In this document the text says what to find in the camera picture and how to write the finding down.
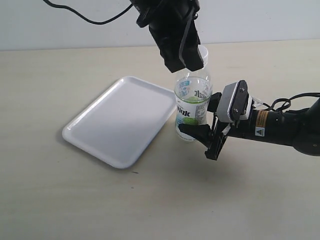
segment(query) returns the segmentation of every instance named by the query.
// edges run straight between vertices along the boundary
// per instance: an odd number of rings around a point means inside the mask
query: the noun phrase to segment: black robot arm segment
[[[247,83],[241,80],[226,86],[223,93],[211,96],[208,111],[213,113],[212,128],[180,124],[179,129],[203,143],[208,148],[206,157],[212,160],[218,159],[228,137],[291,146],[303,154],[320,156],[320,93],[300,96],[319,99],[302,110],[282,112],[279,108],[274,110],[274,104],[257,110],[257,102],[248,93]],[[288,108],[290,100],[295,98],[281,98],[289,103],[283,104],[282,109]]]
[[[149,26],[164,64],[172,73],[203,68],[194,22],[200,9],[198,0],[130,1],[140,13],[136,23],[141,28]]]

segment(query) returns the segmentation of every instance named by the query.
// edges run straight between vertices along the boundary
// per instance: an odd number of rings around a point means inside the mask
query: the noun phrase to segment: white tray
[[[114,168],[125,169],[137,161],[175,108],[173,91],[126,76],[67,124],[62,136]]]

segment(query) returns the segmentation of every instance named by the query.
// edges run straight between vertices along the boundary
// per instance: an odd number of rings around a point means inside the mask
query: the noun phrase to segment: plastic bottle
[[[190,71],[180,70],[176,75],[174,93],[177,104],[175,129],[180,138],[187,142],[195,139],[179,130],[179,124],[205,125],[207,124],[207,107],[212,95],[211,76],[207,71],[208,50],[203,45],[198,46],[203,59],[203,68]]]

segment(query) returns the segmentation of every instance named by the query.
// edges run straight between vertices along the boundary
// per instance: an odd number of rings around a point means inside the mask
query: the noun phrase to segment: table
[[[207,47],[215,92],[240,79],[267,103],[320,91],[320,40]],[[156,47],[0,52],[0,239],[319,239],[319,157],[229,138],[208,160],[174,115],[130,169],[66,143],[63,126],[127,75],[174,87]]]

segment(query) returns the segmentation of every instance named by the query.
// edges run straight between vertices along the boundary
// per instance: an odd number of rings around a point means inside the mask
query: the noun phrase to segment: yellow warning sticker
[[[260,110],[258,112],[258,116],[256,117],[255,126],[257,128],[265,128],[266,127],[266,121],[268,117],[268,111]]]

